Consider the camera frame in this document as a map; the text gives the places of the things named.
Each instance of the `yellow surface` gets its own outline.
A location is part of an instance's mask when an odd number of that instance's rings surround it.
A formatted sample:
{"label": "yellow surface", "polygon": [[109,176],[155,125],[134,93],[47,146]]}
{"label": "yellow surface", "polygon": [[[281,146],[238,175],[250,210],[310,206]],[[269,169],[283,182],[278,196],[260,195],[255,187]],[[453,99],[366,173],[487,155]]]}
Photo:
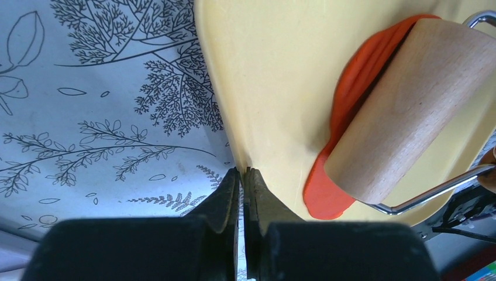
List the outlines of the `yellow surface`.
{"label": "yellow surface", "polygon": [[[419,13],[463,22],[496,1],[196,0],[195,20],[238,169],[259,169],[269,189],[306,220],[302,189],[329,139],[333,92],[372,34]],[[483,31],[496,36],[496,28]],[[493,75],[384,203],[396,205],[464,172],[496,125]],[[339,220],[414,225],[451,193],[400,216],[354,203]]]}

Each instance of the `tree illustration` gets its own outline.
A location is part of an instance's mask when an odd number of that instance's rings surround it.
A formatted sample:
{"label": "tree illustration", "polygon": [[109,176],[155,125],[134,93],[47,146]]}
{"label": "tree illustration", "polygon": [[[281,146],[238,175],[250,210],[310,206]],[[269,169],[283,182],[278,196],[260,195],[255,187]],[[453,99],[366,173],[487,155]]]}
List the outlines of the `tree illustration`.
{"label": "tree illustration", "polygon": [[[147,114],[167,135],[184,137],[192,128],[223,130],[222,118],[201,52],[191,0],[51,0],[59,22],[68,27],[80,65],[116,63],[153,56],[144,66],[147,81],[135,98],[139,115]],[[132,50],[146,50],[131,53]],[[165,50],[179,58],[161,56]]]}

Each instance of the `rolling pin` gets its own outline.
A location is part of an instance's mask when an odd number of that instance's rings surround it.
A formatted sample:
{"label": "rolling pin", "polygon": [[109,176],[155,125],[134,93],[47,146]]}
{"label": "rolling pin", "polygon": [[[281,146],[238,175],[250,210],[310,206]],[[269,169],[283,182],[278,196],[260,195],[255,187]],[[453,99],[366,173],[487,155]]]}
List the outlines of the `rolling pin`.
{"label": "rolling pin", "polygon": [[381,203],[496,67],[496,39],[421,19],[325,163],[342,190]]}

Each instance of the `printed leaf pattern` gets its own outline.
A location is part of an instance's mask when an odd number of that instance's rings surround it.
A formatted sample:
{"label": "printed leaf pattern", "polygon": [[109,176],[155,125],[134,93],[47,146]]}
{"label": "printed leaf pattern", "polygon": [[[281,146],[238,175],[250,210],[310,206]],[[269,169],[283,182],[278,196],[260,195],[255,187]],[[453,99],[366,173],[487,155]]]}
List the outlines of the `printed leaf pattern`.
{"label": "printed leaf pattern", "polygon": [[59,201],[60,201],[59,198],[46,198],[46,199],[41,199],[38,202],[41,204],[53,204]]}
{"label": "printed leaf pattern", "polygon": [[212,186],[212,189],[217,189],[219,185],[221,185],[222,177],[219,174],[216,174],[211,169],[202,165],[197,165],[197,168],[204,172],[207,175],[207,178],[210,179],[210,182],[212,183],[210,186]]}
{"label": "printed leaf pattern", "polygon": [[[58,173],[47,175],[45,178],[52,180],[53,184],[74,186],[77,181],[75,173],[78,169],[87,168],[101,160],[108,160],[112,156],[116,157],[118,153],[125,150],[135,155],[123,158],[123,163],[120,166],[114,166],[116,169],[115,180],[124,181],[127,174],[136,173],[138,166],[148,163],[149,160],[166,160],[176,149],[202,152],[214,156],[201,149],[145,142],[147,129],[139,129],[137,126],[131,125],[129,130],[131,134],[129,134],[121,130],[120,120],[113,122],[109,120],[104,122],[83,121],[79,125],[82,137],[77,147],[74,143],[63,145],[51,139],[48,132],[38,135],[4,134],[4,144],[16,143],[21,147],[23,153],[34,154],[34,159],[23,163],[5,161],[8,167],[0,169],[0,193],[9,197],[13,193],[18,194],[19,191],[26,191],[29,185],[27,175],[41,173],[36,166],[41,161],[51,160],[59,170]],[[98,199],[94,199],[94,204],[98,204]]]}
{"label": "printed leaf pattern", "polygon": [[152,111],[153,126],[162,126],[167,135],[177,131],[184,137],[200,125],[210,126],[214,132],[223,130],[221,113],[210,86],[175,70],[166,61],[148,61],[145,66],[150,70],[149,83],[140,89],[143,96],[136,98],[138,114]]}
{"label": "printed leaf pattern", "polygon": [[[37,12],[19,17],[7,38],[9,64],[0,74],[11,72],[19,66],[28,66],[40,54],[44,41],[44,27]],[[9,98],[27,98],[29,95],[24,81],[11,76],[0,76],[0,107],[8,114],[12,110],[5,101]]]}
{"label": "printed leaf pattern", "polygon": [[199,196],[191,201],[191,196],[192,196],[191,192],[188,192],[188,194],[184,199],[182,198],[182,193],[178,193],[175,199],[174,197],[172,197],[171,194],[168,194],[167,196],[129,199],[128,202],[144,202],[144,203],[153,203],[159,205],[165,204],[166,208],[171,208],[175,212],[179,212],[185,208],[188,208],[180,214],[180,216],[183,216],[189,213],[191,210],[193,210],[194,207],[198,205],[198,203],[200,203],[206,197],[205,195]]}
{"label": "printed leaf pattern", "polygon": [[[21,215],[21,217],[23,219],[25,219],[25,220],[33,221],[27,215]],[[33,228],[33,227],[36,227],[36,226],[39,226],[39,227],[42,227],[42,228],[50,228],[50,227],[53,227],[57,223],[57,221],[58,221],[58,218],[56,216],[54,216],[54,215],[42,215],[38,219],[38,222],[39,223],[26,224],[26,225],[23,225],[23,226],[19,227],[18,229],[19,230],[29,229],[29,228]]]}
{"label": "printed leaf pattern", "polygon": [[37,12],[21,16],[7,39],[7,54],[14,66],[28,66],[42,50],[44,27]]}
{"label": "printed leaf pattern", "polygon": [[57,91],[63,95],[85,95],[85,91],[81,91],[75,88],[58,88]]}
{"label": "printed leaf pattern", "polygon": [[[144,64],[150,73],[135,99],[135,112],[148,115],[153,126],[181,137],[200,126],[223,130],[194,26],[193,1],[51,0],[50,6],[71,30],[70,47],[82,65],[149,54],[158,58]],[[140,45],[155,49],[124,52],[127,46],[140,50]],[[160,55],[163,51],[176,51],[179,58],[167,60]]]}

